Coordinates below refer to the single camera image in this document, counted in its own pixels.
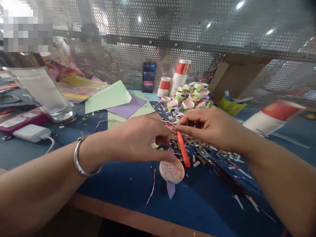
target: wooden table edge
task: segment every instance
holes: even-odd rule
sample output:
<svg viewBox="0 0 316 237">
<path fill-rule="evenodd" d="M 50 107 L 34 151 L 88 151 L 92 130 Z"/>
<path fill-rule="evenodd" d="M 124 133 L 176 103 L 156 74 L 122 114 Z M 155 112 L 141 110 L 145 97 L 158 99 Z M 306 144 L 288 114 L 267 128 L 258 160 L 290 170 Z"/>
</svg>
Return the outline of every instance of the wooden table edge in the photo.
<svg viewBox="0 0 316 237">
<path fill-rule="evenodd" d="M 164 221 L 140 212 L 132 211 L 86 195 L 75 193 L 68 204 L 112 221 L 146 231 L 161 237 L 212 237 L 187 227 Z"/>
</svg>

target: cardboard box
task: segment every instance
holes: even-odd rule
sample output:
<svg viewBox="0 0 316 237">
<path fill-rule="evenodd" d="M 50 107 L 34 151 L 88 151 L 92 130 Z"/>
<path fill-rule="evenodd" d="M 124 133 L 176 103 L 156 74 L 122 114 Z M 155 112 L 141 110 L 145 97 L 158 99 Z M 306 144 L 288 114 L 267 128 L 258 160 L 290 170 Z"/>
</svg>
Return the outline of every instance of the cardboard box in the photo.
<svg viewBox="0 0 316 237">
<path fill-rule="evenodd" d="M 242 97 L 243 92 L 271 60 L 254 55 L 226 54 L 209 83 L 208 89 L 214 93 L 213 100 L 221 100 L 226 90 L 229 91 L 230 97 Z"/>
</svg>

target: circular paper disc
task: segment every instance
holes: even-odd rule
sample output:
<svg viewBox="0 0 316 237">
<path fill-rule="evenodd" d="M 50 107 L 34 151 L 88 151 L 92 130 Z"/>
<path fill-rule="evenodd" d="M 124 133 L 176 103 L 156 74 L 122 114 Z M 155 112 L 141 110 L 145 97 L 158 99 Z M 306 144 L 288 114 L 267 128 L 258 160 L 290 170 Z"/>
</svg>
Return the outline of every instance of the circular paper disc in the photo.
<svg viewBox="0 0 316 237">
<path fill-rule="evenodd" d="M 159 170 L 164 180 L 174 184 L 180 183 L 184 178 L 184 168 L 179 160 L 176 163 L 162 161 Z"/>
</svg>

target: bracelet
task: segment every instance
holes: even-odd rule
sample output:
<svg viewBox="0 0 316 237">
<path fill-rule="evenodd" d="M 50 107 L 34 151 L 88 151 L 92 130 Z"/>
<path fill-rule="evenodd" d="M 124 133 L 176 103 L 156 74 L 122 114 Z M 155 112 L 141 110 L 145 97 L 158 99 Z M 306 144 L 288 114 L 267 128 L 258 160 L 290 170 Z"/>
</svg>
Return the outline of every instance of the bracelet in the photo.
<svg viewBox="0 0 316 237">
<path fill-rule="evenodd" d="M 79 141 L 79 142 L 78 142 L 78 144 L 77 144 L 77 146 L 76 146 L 75 154 L 74 154 L 74 156 L 73 156 L 73 159 L 74 159 L 74 161 L 75 161 L 75 166 L 76 166 L 76 169 L 78 170 L 78 172 L 79 172 L 82 176 L 85 176 L 85 177 L 89 178 L 89 177 L 91 177 L 91 176 L 94 176 L 94 175 L 98 174 L 98 173 L 101 171 L 101 169 L 102 169 L 102 167 L 103 167 L 103 164 L 99 167 L 99 169 L 98 169 L 95 173 L 92 173 L 92 174 L 86 173 L 86 172 L 81 168 L 81 166 L 80 166 L 80 164 L 79 164 L 79 161 L 78 161 L 78 152 L 79 152 L 79 147 L 80 147 L 81 143 L 86 139 L 87 136 L 89 136 L 89 134 L 88 134 L 88 135 L 84 135 L 84 136 L 78 138 L 78 141 Z"/>
</svg>

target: purple paper strip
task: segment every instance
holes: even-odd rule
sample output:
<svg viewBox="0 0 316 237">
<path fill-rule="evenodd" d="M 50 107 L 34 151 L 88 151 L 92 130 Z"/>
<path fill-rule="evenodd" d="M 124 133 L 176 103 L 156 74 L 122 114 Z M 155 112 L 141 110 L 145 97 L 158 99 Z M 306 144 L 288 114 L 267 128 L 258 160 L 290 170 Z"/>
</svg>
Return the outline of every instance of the purple paper strip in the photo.
<svg viewBox="0 0 316 237">
<path fill-rule="evenodd" d="M 106 110 L 115 113 L 125 119 L 129 119 L 129 117 L 131 117 L 147 102 L 147 100 L 141 99 L 133 94 L 131 94 L 131 97 L 132 99 L 129 103 L 108 108 Z"/>
<path fill-rule="evenodd" d="M 169 198 L 171 200 L 175 193 L 175 184 L 167 181 L 167 191 L 168 191 Z"/>
</svg>

